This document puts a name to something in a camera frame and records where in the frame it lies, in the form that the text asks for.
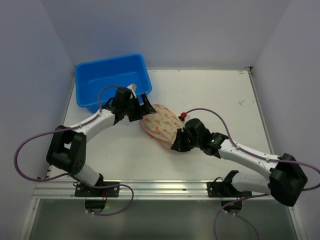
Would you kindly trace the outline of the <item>floral mesh laundry bag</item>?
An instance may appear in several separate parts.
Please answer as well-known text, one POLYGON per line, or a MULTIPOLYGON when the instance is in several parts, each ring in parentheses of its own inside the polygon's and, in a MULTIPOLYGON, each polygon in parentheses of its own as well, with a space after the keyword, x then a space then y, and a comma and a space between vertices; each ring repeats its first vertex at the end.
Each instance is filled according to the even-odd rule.
POLYGON ((140 121, 147 135, 158 142, 163 148, 171 149, 177 136, 177 130, 183 127, 183 122, 166 106, 152 104, 156 113, 145 115, 140 121))

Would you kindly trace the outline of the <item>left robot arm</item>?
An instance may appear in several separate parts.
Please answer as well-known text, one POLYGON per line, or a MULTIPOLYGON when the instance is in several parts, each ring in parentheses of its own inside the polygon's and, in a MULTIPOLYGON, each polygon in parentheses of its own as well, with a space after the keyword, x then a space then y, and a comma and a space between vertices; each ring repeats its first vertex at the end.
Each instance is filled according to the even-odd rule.
POLYGON ((133 85, 118 87, 105 104, 98 102, 98 111, 92 116, 69 127, 58 126, 53 132, 46 161, 86 186, 101 188, 103 176, 86 163, 87 143, 124 117, 134 122, 157 112, 146 94, 143 93, 141 99, 143 104, 140 104, 133 85))

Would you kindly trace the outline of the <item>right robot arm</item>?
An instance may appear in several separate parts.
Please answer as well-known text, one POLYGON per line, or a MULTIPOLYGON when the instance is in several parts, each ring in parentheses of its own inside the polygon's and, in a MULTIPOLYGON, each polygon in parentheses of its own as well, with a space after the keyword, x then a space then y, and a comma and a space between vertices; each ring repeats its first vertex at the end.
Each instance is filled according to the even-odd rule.
POLYGON ((198 119, 188 120, 179 128, 171 149, 188 152, 198 148, 208 156, 228 160, 251 169, 252 173, 231 170, 221 182, 207 183, 209 197, 249 197, 253 193, 271 195, 279 203, 296 204, 308 178, 290 154, 276 156, 233 143, 219 132, 210 132, 198 119))

